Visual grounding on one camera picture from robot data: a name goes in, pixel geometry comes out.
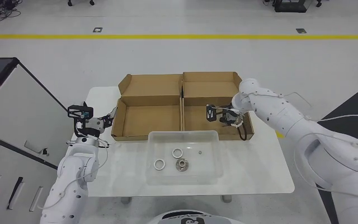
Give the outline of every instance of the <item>black cable on floor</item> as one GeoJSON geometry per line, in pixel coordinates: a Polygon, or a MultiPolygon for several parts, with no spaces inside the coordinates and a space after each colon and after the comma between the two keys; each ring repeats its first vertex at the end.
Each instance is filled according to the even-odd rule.
{"type": "Polygon", "coordinates": [[[22,0],[0,0],[0,21],[19,16],[21,12],[15,7],[21,3],[22,0]]]}
{"type": "Polygon", "coordinates": [[[237,130],[239,131],[239,135],[240,135],[241,140],[246,141],[247,140],[247,131],[246,131],[245,123],[242,122],[241,126],[244,129],[244,137],[242,137],[242,135],[241,135],[240,127],[238,127],[237,130]]]}

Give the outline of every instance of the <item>white table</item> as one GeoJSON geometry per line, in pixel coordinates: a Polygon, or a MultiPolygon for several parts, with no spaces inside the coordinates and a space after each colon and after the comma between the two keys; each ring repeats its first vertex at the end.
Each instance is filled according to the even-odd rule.
{"type": "MultiPolygon", "coordinates": [[[[86,103],[94,108],[94,117],[109,113],[120,97],[118,87],[94,87],[86,103]]],[[[116,142],[107,128],[101,138],[107,140],[109,159],[88,183],[90,197],[133,197],[171,195],[233,195],[292,193],[295,189],[284,155],[273,129],[250,114],[254,136],[249,141],[220,141],[227,149],[229,167],[214,185],[147,185],[145,180],[146,143],[116,142]]],[[[100,163],[106,152],[100,149],[100,163]]]]}

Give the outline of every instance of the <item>gray floor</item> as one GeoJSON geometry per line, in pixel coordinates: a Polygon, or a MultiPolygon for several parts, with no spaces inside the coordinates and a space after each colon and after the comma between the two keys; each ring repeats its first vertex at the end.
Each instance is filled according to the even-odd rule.
{"type": "MultiPolygon", "coordinates": [[[[324,1],[306,14],[273,13],[261,0],[97,0],[72,8],[65,0],[24,1],[22,15],[0,22],[1,34],[357,34],[358,2],[324,1]]],[[[94,86],[116,86],[123,75],[236,71],[321,118],[357,92],[357,40],[0,40],[0,57],[18,57],[66,106],[94,86]]],[[[280,139],[291,172],[292,194],[90,198],[81,223],[146,223],[173,209],[198,209],[244,223],[329,223],[318,192],[293,165],[294,145],[280,139]]]]}

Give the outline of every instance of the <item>table leg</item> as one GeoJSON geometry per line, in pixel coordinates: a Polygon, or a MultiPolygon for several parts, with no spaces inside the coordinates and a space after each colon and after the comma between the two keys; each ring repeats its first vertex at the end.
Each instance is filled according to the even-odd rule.
{"type": "Polygon", "coordinates": [[[232,201],[231,195],[222,195],[222,200],[224,203],[230,203],[232,201]]]}
{"type": "Polygon", "coordinates": [[[121,203],[122,204],[129,204],[132,201],[132,197],[122,197],[121,203]]]}

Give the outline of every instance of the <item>open cardboard box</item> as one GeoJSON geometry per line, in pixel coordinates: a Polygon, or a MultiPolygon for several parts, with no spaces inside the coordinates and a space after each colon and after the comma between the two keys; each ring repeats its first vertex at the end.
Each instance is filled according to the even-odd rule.
{"type": "MultiPolygon", "coordinates": [[[[238,93],[241,78],[236,72],[184,72],[183,74],[183,130],[215,130],[220,140],[240,140],[237,128],[224,127],[219,118],[215,122],[206,120],[206,105],[223,106],[231,103],[238,93]]],[[[249,114],[244,124],[247,139],[253,136],[249,114]]]]}
{"type": "Polygon", "coordinates": [[[116,141],[147,140],[154,130],[182,130],[181,74],[128,74],[118,87],[121,98],[111,133],[116,141]]]}

